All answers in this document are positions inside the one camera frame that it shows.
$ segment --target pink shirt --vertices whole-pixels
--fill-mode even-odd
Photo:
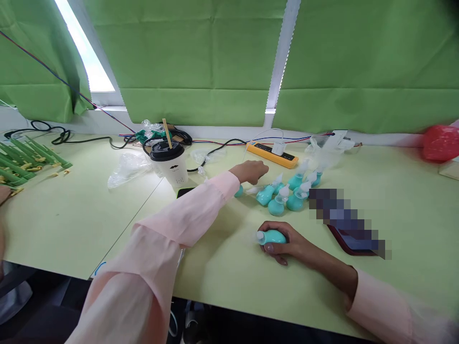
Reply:
[[[204,235],[239,185],[224,172],[136,223],[124,250],[92,282],[67,343],[165,343],[180,247],[192,247]],[[452,333],[447,318],[431,309],[414,316],[396,289],[357,272],[348,316],[384,342],[443,343]]]

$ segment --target black cup lid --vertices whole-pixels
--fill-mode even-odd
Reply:
[[[150,158],[153,161],[169,161],[182,155],[185,151],[182,145],[175,140],[171,140],[171,143],[172,149],[169,148],[169,143],[167,141],[155,143],[152,146]]]

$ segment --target phone case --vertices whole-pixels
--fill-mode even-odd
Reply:
[[[327,225],[333,236],[335,237],[336,241],[338,241],[338,244],[341,246],[344,252],[346,252],[348,255],[351,256],[377,256],[376,253],[374,253],[371,250],[352,250],[348,245],[346,245],[346,242],[344,239],[341,237],[341,234],[338,232],[338,230],[330,225]]]

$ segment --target fingernail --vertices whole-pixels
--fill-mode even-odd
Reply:
[[[274,252],[274,247],[271,243],[267,243],[265,246],[264,246],[264,249],[266,250],[266,252],[269,252],[269,253],[273,253]]]

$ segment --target light green table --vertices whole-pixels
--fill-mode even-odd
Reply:
[[[214,149],[200,144],[189,148]],[[304,144],[290,144],[287,152],[303,156]],[[226,148],[220,162],[207,164],[210,177],[240,163],[243,147]],[[247,153],[246,159],[260,159]],[[188,168],[196,163],[188,158]],[[270,171],[260,184],[270,183],[280,172],[284,182],[292,175],[265,161]],[[191,186],[203,178],[191,175]],[[457,312],[459,276],[459,182],[437,174],[437,166],[419,159],[415,149],[364,146],[327,170],[322,188],[344,189],[361,218],[371,219],[379,239],[392,243],[392,260],[352,257],[342,251],[315,213],[286,212],[271,216],[253,196],[233,198],[201,240],[186,251],[174,295],[242,312],[316,327],[356,337],[373,337],[344,312],[343,297],[318,273],[293,259],[287,268],[265,256],[253,237],[265,220],[287,221],[312,243],[374,277],[408,292],[450,315]],[[112,259],[129,240],[132,225],[172,202],[176,190],[163,179],[132,219],[104,260]]]
[[[57,134],[36,140],[51,147]],[[86,140],[100,135],[74,135]],[[113,137],[121,146],[122,138]],[[13,263],[88,279],[161,181],[154,173],[109,190],[107,180],[123,153],[108,140],[53,146],[73,163],[70,173],[47,165],[0,207],[6,230],[5,259]]]

